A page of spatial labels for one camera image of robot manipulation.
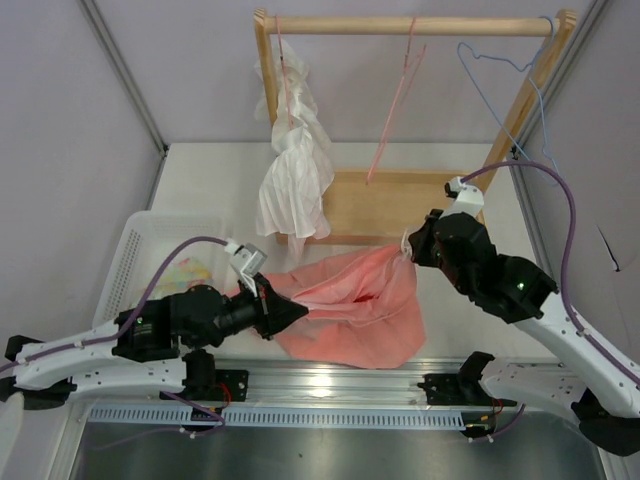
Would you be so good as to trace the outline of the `pink skirt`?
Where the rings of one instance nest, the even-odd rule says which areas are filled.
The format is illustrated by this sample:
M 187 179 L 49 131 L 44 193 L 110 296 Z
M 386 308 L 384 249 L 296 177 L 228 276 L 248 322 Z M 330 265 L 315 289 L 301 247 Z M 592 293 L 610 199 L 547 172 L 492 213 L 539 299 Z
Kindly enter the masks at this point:
M 398 245 L 329 256 L 266 278 L 309 309 L 274 337 L 294 359 L 392 369 L 426 341 L 415 265 Z

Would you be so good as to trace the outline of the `pink wire hanger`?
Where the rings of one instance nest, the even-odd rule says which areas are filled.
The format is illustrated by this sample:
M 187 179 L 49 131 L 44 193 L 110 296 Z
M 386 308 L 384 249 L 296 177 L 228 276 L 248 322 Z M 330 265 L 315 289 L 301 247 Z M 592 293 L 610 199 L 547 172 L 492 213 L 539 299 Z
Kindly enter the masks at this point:
M 373 160 L 371 162 L 371 165 L 365 177 L 366 185 L 370 185 L 374 179 L 375 172 L 378 169 L 378 166 L 383 157 L 384 151 L 391 138 L 394 125 L 407 100 L 409 92 L 413 87 L 415 78 L 417 76 L 417 73 L 420 69 L 420 66 L 426 54 L 426 45 L 423 45 L 422 48 L 419 50 L 419 52 L 415 56 L 412 55 L 412 45 L 413 45 L 414 37 L 416 35 L 417 23 L 418 23 L 418 18 L 413 17 L 410 28 L 409 28 L 409 32 L 408 32 L 408 40 L 407 40 L 406 50 L 404 54 L 402 74 L 399 79 L 393 100 L 391 102 L 388 115 L 385 120 L 384 127 L 378 142 L 377 149 L 375 151 Z

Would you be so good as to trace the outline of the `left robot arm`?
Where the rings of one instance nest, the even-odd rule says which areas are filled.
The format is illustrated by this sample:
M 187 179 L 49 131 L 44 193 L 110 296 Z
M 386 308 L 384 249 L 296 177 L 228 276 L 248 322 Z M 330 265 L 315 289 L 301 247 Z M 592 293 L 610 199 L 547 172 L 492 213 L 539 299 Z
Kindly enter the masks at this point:
M 270 340 L 309 312 L 264 276 L 254 279 L 256 290 L 242 286 L 232 297 L 197 285 L 59 341 L 14 335 L 1 399 L 21 394 L 27 410 L 88 398 L 242 401 L 247 371 L 218 372 L 209 350 L 247 329 Z

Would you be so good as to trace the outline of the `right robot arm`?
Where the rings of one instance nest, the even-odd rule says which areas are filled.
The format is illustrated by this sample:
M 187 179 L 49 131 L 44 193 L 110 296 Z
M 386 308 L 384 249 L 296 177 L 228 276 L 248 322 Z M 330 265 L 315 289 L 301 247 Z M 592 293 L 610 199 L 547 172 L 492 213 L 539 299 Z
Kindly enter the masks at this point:
M 442 271 L 460 294 L 536 339 L 574 375 L 548 377 L 476 351 L 456 373 L 452 393 L 425 376 L 419 386 L 429 403 L 526 404 L 577 425 L 611 454 L 638 453 L 639 366 L 563 303 L 551 277 L 528 259 L 497 253 L 485 226 L 467 213 L 433 210 L 407 243 L 413 263 Z

